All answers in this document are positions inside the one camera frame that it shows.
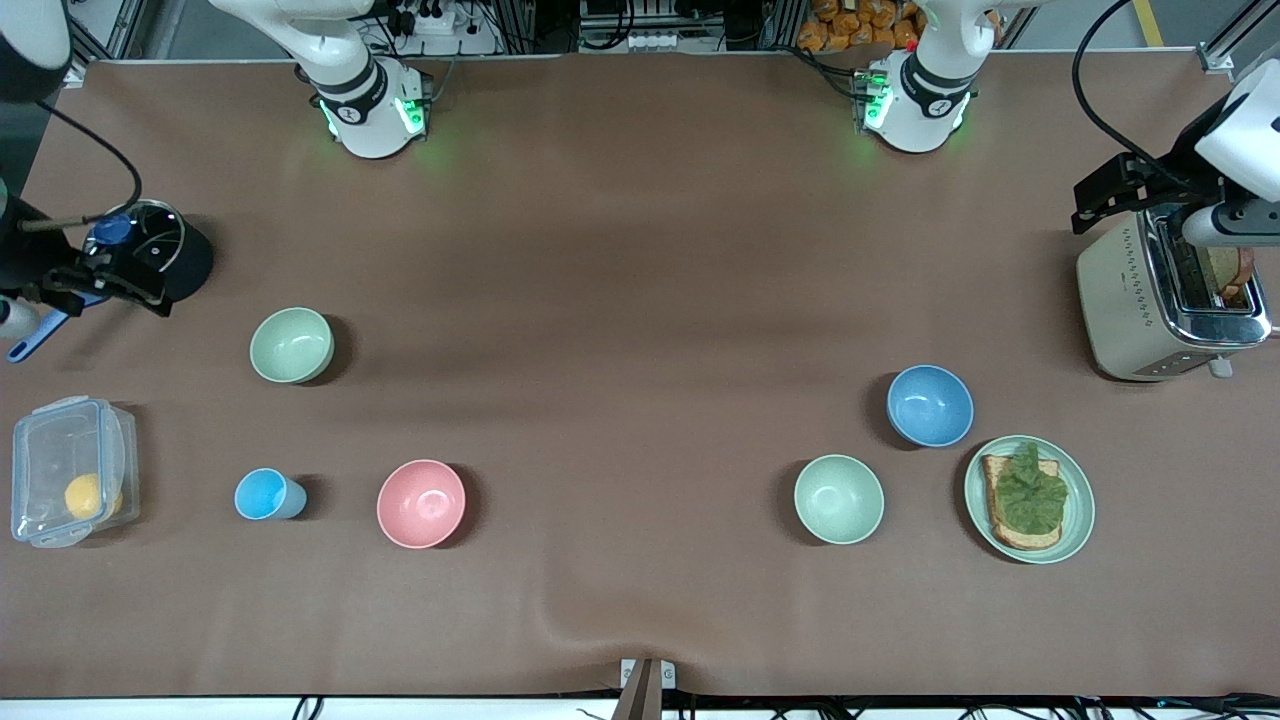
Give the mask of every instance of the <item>toast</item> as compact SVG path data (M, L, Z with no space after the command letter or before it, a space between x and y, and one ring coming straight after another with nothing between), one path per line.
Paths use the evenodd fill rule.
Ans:
M1016 547L1018 550L1046 550L1053 547L1057 544L1057 541L1062 539L1061 524L1053 528L1053 530L1048 534L1028 536L1027 533L1019 533L1006 525L1004 518L1000 515L1000 507L996 505L996 483L1000 480L1000 475L1005 471L1005 468L1011 460L1011 457L1004 457L1000 455L982 456L982 474L987 478L987 512L991 514L992 532L995 533L996 539L1009 547ZM1056 478L1057 460L1044 460L1042 457L1039 461L1039 469L1046 475Z

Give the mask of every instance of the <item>toaster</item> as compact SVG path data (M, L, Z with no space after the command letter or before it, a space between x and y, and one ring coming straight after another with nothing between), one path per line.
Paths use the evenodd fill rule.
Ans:
M1271 334L1257 273L1229 305L1208 287L1203 251L1181 236L1181 208L1132 213L1076 261L1084 324L1098 368L1114 378L1160 382L1228 357Z

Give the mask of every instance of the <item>sandwich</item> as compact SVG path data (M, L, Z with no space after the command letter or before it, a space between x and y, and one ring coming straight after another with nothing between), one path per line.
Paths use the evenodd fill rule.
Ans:
M996 539L1018 550L1046 550L1062 539L1066 482L1056 460L1042 460L1028 442L1011 457L983 455L982 473Z

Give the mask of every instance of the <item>pile of bread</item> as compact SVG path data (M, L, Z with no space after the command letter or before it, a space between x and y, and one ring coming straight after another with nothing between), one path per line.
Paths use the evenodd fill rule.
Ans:
M893 0L812 0L817 19L800 26L796 47L819 53L854 45L890 42L910 47L924 32L924 13L915 3Z

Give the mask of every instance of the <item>transparent food container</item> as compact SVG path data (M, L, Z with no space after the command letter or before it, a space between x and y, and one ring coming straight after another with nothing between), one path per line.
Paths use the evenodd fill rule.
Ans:
M67 547L138 516L133 415L105 400L68 397L13 429L14 539Z

